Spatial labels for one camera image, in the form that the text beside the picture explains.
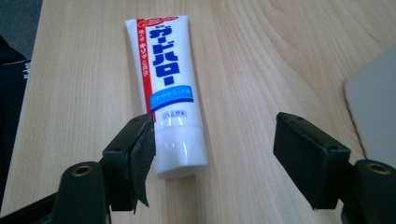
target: blue band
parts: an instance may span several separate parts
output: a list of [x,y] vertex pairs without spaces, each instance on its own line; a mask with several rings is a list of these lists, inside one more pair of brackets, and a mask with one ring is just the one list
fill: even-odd
[[194,102],[191,86],[175,86],[157,91],[149,97],[151,112],[180,102]]

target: screw hole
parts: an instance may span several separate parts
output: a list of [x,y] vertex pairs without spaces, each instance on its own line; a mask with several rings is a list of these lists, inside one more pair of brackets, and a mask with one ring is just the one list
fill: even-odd
[[73,176],[82,176],[82,175],[87,175],[92,171],[91,166],[87,165],[82,165],[77,167],[76,169],[73,170],[72,175]]
[[369,164],[367,164],[367,168],[369,168],[371,171],[376,172],[381,175],[390,174],[390,170],[387,167],[384,167],[377,163],[369,163]]

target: gray carpet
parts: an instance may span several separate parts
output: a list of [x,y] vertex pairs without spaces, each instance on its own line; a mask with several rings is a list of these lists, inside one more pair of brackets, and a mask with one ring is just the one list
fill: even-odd
[[28,59],[32,58],[42,0],[0,0],[0,35]]

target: red stripe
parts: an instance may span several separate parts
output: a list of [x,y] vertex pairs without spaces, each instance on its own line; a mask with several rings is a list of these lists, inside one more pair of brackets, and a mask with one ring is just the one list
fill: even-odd
[[[139,24],[144,19],[137,20],[137,24]],[[139,27],[137,25],[137,43],[139,48],[139,56],[140,56],[140,68],[142,70],[142,78],[143,78],[143,88],[145,92],[145,103],[147,113],[151,113],[151,109],[149,106],[149,97],[152,95],[152,87],[151,87],[151,75],[149,71],[149,51],[148,51],[148,41],[146,36],[146,27]]]

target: tube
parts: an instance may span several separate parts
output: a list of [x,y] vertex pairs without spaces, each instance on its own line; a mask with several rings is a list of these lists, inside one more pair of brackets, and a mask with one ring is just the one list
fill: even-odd
[[145,113],[154,114],[159,178],[194,175],[208,165],[192,69],[188,16],[125,22]]

